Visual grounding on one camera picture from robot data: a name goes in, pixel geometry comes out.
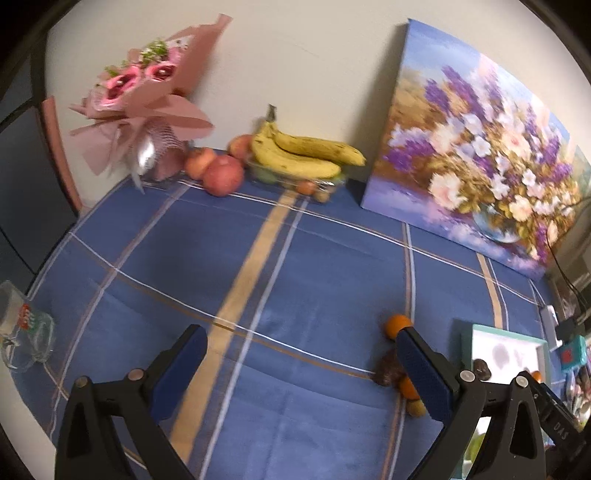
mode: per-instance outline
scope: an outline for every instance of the screw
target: screw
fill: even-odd
[[[131,372],[127,374],[127,378],[131,381],[141,380],[144,377],[144,371],[141,368],[134,368]]]
[[[460,378],[464,381],[464,382],[474,382],[474,380],[476,379],[476,376],[474,375],[473,372],[470,372],[469,370],[462,370],[460,372]]]
[[[78,377],[78,378],[76,378],[74,385],[77,388],[82,388],[82,387],[85,387],[87,383],[88,383],[88,377]]]
[[[517,385],[519,385],[521,388],[525,388],[529,384],[527,383],[527,378],[522,377],[521,375],[515,379],[515,383],[517,383]]]

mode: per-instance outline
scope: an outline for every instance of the rose bouquet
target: rose bouquet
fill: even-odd
[[[129,50],[121,65],[105,68],[80,105],[70,107],[94,120],[71,134],[95,174],[121,160],[144,125],[155,119],[162,119],[179,141],[211,133],[213,125],[205,113],[186,96],[230,21],[220,15],[215,24],[189,27],[141,50]]]

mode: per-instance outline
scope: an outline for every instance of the plastic fruit container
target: plastic fruit container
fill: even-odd
[[[342,173],[331,179],[305,179],[287,173],[279,173],[261,165],[253,156],[246,159],[248,177],[258,185],[293,190],[306,195],[317,203],[326,203],[335,190],[345,184],[347,177]]]

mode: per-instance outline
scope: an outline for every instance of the flower bouquet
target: flower bouquet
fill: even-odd
[[[143,49],[131,49],[119,66],[109,66],[80,105],[72,110],[94,120],[71,132],[89,167],[100,174],[120,161],[145,128],[165,128],[178,141],[203,138],[213,125],[186,99],[231,18],[189,27]]]
[[[548,245],[572,225],[581,198],[567,142],[549,114],[501,91],[494,69],[470,81],[449,66],[442,73],[421,87],[430,121],[396,123],[384,160],[440,207],[471,215],[485,236],[519,242],[546,264]]]

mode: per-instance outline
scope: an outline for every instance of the pink wrapping paper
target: pink wrapping paper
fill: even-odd
[[[227,15],[220,15],[215,24],[185,28],[167,38],[166,41],[171,41],[192,35],[182,55],[175,53],[167,62],[178,61],[168,79],[159,81],[144,76],[108,105],[105,101],[107,89],[100,85],[92,89],[80,105],[70,106],[95,120],[93,125],[70,132],[95,174],[121,160],[149,118],[164,118],[182,141],[203,138],[213,131],[207,115],[184,97],[203,76],[207,59],[231,20]],[[137,49],[129,50],[128,60],[138,61],[139,53]]]

